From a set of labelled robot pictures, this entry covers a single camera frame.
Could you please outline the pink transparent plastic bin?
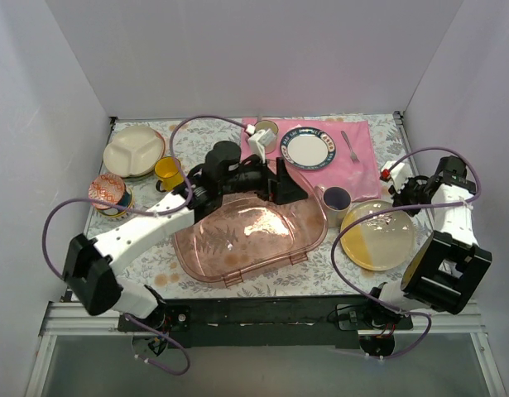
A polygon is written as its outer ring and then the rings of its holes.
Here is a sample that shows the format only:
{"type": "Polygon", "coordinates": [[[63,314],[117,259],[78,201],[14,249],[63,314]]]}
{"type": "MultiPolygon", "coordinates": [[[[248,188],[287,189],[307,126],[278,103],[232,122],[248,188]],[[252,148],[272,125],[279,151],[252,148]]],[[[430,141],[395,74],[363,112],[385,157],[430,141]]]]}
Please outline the pink transparent plastic bin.
{"type": "Polygon", "coordinates": [[[286,168],[307,199],[276,205],[253,192],[226,195],[216,212],[173,236],[187,275],[226,288],[307,259],[324,240],[327,219],[310,182],[286,168]]]}

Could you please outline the cream yellow floral plate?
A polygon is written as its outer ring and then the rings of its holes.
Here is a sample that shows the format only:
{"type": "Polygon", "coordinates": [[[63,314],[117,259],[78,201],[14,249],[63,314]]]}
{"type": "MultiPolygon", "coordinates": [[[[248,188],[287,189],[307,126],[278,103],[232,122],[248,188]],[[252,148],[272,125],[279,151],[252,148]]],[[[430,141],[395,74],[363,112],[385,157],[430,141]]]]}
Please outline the cream yellow floral plate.
{"type": "Polygon", "coordinates": [[[395,211],[360,222],[340,243],[349,259],[363,269],[386,271],[410,258],[415,228],[406,213],[395,211]]]}

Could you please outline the cream divided plate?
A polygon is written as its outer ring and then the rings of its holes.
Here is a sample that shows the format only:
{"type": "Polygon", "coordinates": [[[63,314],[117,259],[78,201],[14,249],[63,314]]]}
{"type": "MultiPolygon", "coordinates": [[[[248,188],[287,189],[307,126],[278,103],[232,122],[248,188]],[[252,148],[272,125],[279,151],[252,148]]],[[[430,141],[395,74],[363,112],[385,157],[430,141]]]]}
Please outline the cream divided plate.
{"type": "Polygon", "coordinates": [[[161,134],[146,126],[131,126],[117,133],[104,149],[103,163],[110,173],[122,178],[150,173],[164,155],[161,134]]]}

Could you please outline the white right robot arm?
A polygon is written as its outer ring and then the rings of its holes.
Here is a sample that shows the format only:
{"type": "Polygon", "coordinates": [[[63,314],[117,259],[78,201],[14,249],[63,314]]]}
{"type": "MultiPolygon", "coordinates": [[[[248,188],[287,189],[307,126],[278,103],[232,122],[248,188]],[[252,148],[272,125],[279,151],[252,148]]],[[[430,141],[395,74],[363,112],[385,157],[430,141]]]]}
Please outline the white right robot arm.
{"type": "Polygon", "coordinates": [[[405,311],[460,313],[492,263],[492,254],[474,235],[468,201],[478,191],[468,179],[466,163],[455,155],[445,156],[430,177],[412,177],[408,165],[388,161],[380,178],[392,183],[388,192],[393,205],[410,216],[420,211],[421,204],[433,204],[435,228],[401,280],[372,289],[375,299],[363,309],[365,322],[377,329],[399,323],[401,315],[392,305],[405,311]]]}

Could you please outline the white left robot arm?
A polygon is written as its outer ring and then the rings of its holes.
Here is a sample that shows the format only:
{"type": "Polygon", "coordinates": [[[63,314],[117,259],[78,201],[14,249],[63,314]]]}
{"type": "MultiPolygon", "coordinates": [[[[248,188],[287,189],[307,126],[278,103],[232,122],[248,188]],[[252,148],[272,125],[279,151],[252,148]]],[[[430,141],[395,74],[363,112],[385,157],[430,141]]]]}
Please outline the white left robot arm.
{"type": "Polygon", "coordinates": [[[277,205],[307,199],[283,159],[271,169],[259,155],[246,160],[240,156],[239,145],[220,141],[151,211],[91,239],[79,234],[71,240],[63,279],[89,315],[112,309],[136,317],[146,330],[159,329],[166,319],[161,297],[150,287],[119,280],[127,266],[158,242],[215,212],[226,194],[253,192],[277,205]]]}

